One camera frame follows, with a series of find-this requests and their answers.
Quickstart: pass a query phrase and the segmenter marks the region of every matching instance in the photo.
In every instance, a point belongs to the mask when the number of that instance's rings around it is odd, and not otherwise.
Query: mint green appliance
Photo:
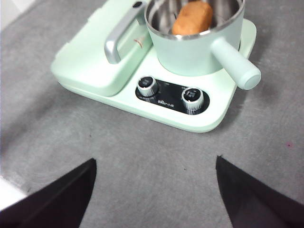
[[[108,0],[59,50],[51,71],[64,88],[104,104],[186,131],[214,129],[230,105],[235,81],[222,67],[197,76],[164,68],[143,22],[145,9],[144,2],[134,6],[134,0]],[[243,61],[254,46],[256,27],[241,20]],[[143,78],[151,79],[151,85],[141,88]],[[200,95],[199,104],[181,97],[193,86]],[[188,112],[189,107],[196,113]]]

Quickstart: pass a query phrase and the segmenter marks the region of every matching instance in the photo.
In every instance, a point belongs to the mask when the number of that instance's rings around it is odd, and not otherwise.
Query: brand logo
[[[158,103],[174,108],[173,104],[166,103],[164,100],[158,100]]]

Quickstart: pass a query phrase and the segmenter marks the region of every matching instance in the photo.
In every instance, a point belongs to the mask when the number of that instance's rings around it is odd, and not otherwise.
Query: bread roll
[[[192,35],[208,30],[212,21],[212,7],[202,1],[192,1],[181,8],[172,27],[174,35]]]

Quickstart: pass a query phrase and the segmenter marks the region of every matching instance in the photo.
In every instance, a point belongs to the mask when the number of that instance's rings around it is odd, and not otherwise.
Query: white wall
[[[22,14],[35,0],[1,0],[1,30]]]

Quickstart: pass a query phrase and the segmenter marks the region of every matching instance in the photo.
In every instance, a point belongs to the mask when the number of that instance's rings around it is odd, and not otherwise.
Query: silver handle
[[[137,1],[133,4],[132,8],[126,13],[121,21],[115,26],[112,32],[107,37],[104,44],[105,56],[111,64],[118,64],[121,60],[118,53],[118,42],[131,23],[137,19],[140,25],[144,25],[144,9],[147,4],[144,1]]]

